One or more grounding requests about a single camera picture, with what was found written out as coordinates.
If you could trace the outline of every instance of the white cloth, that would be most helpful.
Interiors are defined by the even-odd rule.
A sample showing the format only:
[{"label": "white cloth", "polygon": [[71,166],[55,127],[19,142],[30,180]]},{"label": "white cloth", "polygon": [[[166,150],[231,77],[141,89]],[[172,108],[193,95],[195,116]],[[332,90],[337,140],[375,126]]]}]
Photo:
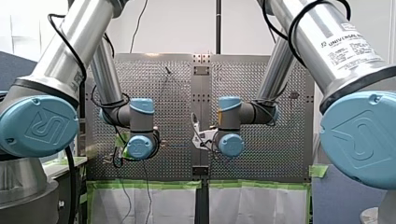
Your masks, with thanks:
[{"label": "white cloth", "polygon": [[305,224],[306,189],[209,190],[210,224]]},{"label": "white cloth", "polygon": [[[146,189],[96,189],[92,196],[91,223],[146,224],[149,213],[149,196]],[[152,204],[148,224],[193,224],[196,189],[151,189]]]}]

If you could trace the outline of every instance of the perforated metal panel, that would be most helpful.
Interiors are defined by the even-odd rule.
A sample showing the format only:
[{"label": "perforated metal panel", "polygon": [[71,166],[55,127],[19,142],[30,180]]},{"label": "perforated metal panel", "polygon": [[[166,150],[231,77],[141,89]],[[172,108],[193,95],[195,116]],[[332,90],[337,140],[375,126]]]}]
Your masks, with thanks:
[{"label": "perforated metal panel", "polygon": [[[210,165],[213,179],[308,181],[314,85],[300,66],[294,68],[288,87],[279,98],[280,120],[276,126],[242,126],[246,150],[240,157],[228,161],[209,155],[209,160],[202,160],[202,154],[196,153],[198,149],[191,147],[191,111],[200,115],[202,127],[208,127],[216,123],[220,96],[254,99],[268,59],[267,56],[212,55],[211,62],[205,64],[210,68],[209,76],[195,76],[193,67],[197,62],[192,55],[118,55],[116,66],[122,90],[132,97],[154,99],[154,122],[166,141],[158,155],[146,161],[149,179],[191,180],[192,165],[199,162]],[[126,162],[119,174],[113,168],[110,155],[116,135],[114,128],[98,118],[99,109],[89,101],[92,85],[87,82],[88,178],[145,178],[142,162]],[[292,92],[299,97],[291,99]],[[202,96],[210,96],[210,103],[207,97],[203,103]]]},{"label": "perforated metal panel", "polygon": [[[213,56],[212,122],[217,121],[220,96],[238,95],[255,99],[268,57]],[[297,99],[290,97],[298,93]],[[280,119],[275,127],[243,125],[245,151],[236,159],[210,155],[213,179],[263,179],[303,182],[308,178],[312,148],[313,81],[296,66],[279,98]]]},{"label": "perforated metal panel", "polygon": [[[164,147],[145,161],[148,178],[154,180],[191,180],[191,56],[118,55],[116,67],[122,91],[131,97],[148,97],[154,100],[154,124],[160,128]],[[123,178],[144,179],[143,163],[125,162],[119,174],[113,168],[115,130],[104,124],[98,116],[99,109],[87,111],[90,117],[88,133],[94,154],[89,163],[89,179]]]}]

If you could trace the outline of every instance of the universal robots logo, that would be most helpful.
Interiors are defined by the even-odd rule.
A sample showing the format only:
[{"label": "universal robots logo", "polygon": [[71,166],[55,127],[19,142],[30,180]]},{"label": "universal robots logo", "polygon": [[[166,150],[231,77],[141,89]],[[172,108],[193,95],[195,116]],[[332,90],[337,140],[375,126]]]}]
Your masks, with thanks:
[{"label": "universal robots logo", "polygon": [[47,144],[58,145],[69,119],[54,113],[46,108],[41,108],[35,114],[25,136]]}]

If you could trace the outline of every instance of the blue cap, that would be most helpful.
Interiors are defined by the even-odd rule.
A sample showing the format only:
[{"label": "blue cap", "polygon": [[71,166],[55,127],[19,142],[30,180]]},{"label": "blue cap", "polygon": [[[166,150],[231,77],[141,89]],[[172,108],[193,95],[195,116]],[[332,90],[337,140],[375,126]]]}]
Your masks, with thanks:
[{"label": "blue cap", "polygon": [[236,133],[224,135],[219,141],[219,149],[222,154],[228,157],[237,157],[242,153],[245,143],[241,136]]},{"label": "blue cap", "polygon": [[65,100],[29,97],[0,115],[0,148],[17,157],[46,157],[67,147],[77,131],[76,110]]},{"label": "blue cap", "polygon": [[128,155],[135,160],[147,159],[153,150],[153,144],[149,138],[137,135],[131,138],[127,145]]},{"label": "blue cap", "polygon": [[323,149],[345,175],[379,189],[396,189],[396,94],[360,91],[323,116]]},{"label": "blue cap", "polygon": [[154,103],[149,98],[131,99],[130,107],[143,114],[154,114]]},{"label": "blue cap", "polygon": [[226,111],[234,109],[242,104],[239,96],[222,96],[219,98],[219,110]]}]

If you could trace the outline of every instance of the robotic arm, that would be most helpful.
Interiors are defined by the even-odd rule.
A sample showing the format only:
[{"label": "robotic arm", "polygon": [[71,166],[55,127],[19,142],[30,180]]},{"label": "robotic arm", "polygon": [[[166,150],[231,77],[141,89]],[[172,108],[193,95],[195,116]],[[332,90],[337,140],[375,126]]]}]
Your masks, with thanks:
[{"label": "robotic arm", "polygon": [[[297,56],[324,95],[320,138],[332,163],[365,185],[396,189],[396,94],[363,91],[364,87],[394,77],[396,66],[377,55],[355,26],[328,1],[266,0],[259,4],[278,18],[288,39],[277,40],[255,104],[243,103],[239,97],[219,99],[219,134],[213,144],[223,154],[237,156],[244,146],[238,134],[240,124],[276,120],[273,100],[284,89]],[[259,111],[256,118],[261,117],[260,122],[247,119],[251,118],[252,108]]]},{"label": "robotic arm", "polygon": [[[38,158],[65,149],[76,136],[78,87],[91,61],[104,120],[131,131],[125,156],[140,161],[155,155],[160,136],[153,128],[154,104],[140,98],[124,102],[102,40],[126,2],[76,1],[64,17],[62,38],[52,38],[32,75],[18,78],[5,97],[0,94],[0,217],[5,223],[58,221],[58,184],[47,181]],[[21,216],[25,211],[35,218]]]}]

